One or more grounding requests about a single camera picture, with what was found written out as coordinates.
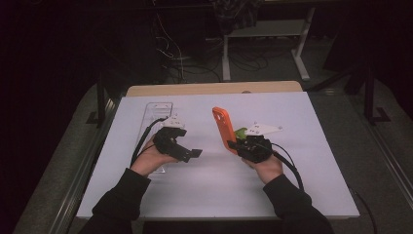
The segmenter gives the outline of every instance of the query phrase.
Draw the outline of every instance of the table leg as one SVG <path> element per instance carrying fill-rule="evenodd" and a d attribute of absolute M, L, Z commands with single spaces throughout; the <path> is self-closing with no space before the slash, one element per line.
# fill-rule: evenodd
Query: table leg
<path fill-rule="evenodd" d="M 307 14 L 306 20 L 303 24 L 303 29 L 301 30 L 300 39 L 298 45 L 295 49 L 291 50 L 292 57 L 294 58 L 295 64 L 297 65 L 298 72 L 300 72 L 301 79 L 303 81 L 310 80 L 309 73 L 304 65 L 303 60 L 301 59 L 301 53 L 303 52 L 304 44 L 307 39 L 307 35 L 311 26 L 311 21 L 313 19 L 313 14 L 316 8 L 311 8 Z"/>
<path fill-rule="evenodd" d="M 228 60 L 228 36 L 224 35 L 224 55 L 222 56 L 222 80 L 231 81 L 230 61 Z"/>

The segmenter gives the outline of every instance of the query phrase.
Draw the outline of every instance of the orange phone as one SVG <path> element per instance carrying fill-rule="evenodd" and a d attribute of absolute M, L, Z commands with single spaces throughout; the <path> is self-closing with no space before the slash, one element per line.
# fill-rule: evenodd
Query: orange phone
<path fill-rule="evenodd" d="M 212 114 L 218 126 L 219 133 L 221 133 L 224 146 L 232 153 L 238 155 L 237 150 L 230 148 L 227 142 L 228 140 L 237 142 L 228 112 L 225 109 L 215 106 L 212 108 Z"/>

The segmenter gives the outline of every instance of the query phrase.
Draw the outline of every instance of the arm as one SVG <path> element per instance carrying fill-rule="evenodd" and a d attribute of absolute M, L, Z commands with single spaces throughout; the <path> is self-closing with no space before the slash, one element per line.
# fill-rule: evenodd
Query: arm
<path fill-rule="evenodd" d="M 295 187 L 282 173 L 282 162 L 276 157 L 254 164 L 243 159 L 265 183 L 264 192 L 282 219 L 283 233 L 334 233 L 330 223 L 312 206 L 311 197 Z"/>
<path fill-rule="evenodd" d="M 131 221 L 139 217 L 140 202 L 151 181 L 147 177 L 163 164 L 177 162 L 152 146 L 151 139 L 118 184 L 100 198 L 80 233 L 131 233 Z"/>

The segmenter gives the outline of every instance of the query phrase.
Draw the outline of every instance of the white table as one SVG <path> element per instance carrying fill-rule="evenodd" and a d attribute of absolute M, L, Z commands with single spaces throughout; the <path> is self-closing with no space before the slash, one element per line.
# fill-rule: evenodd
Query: white table
<path fill-rule="evenodd" d="M 254 122 L 282 126 L 282 132 L 265 137 L 292 156 L 313 205 L 328 218 L 359 216 L 307 94 L 292 92 L 124 97 L 78 217 L 90 217 L 93 206 L 129 166 L 147 103 L 165 101 L 173 102 L 173 113 L 185 122 L 188 131 L 185 137 L 177 139 L 178 143 L 189 149 L 202 149 L 203 153 L 187 164 L 168 165 L 165 174 L 149 176 L 152 182 L 143 197 L 140 218 L 276 218 L 256 172 L 222 145 L 211 113 L 214 106 L 227 109 L 234 129 L 249 127 Z M 284 172 L 296 184 L 287 167 Z"/>

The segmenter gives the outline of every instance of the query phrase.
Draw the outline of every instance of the black sleeve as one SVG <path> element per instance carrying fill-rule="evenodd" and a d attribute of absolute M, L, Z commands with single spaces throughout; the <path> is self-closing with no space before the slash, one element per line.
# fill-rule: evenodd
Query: black sleeve
<path fill-rule="evenodd" d="M 131 233 L 131 221 L 139 217 L 140 202 L 150 181 L 125 169 L 118 184 L 100 198 L 80 233 Z"/>
<path fill-rule="evenodd" d="M 295 187 L 285 175 L 264 186 L 264 191 L 282 219 L 283 233 L 334 233 L 329 221 L 312 206 L 311 197 Z"/>

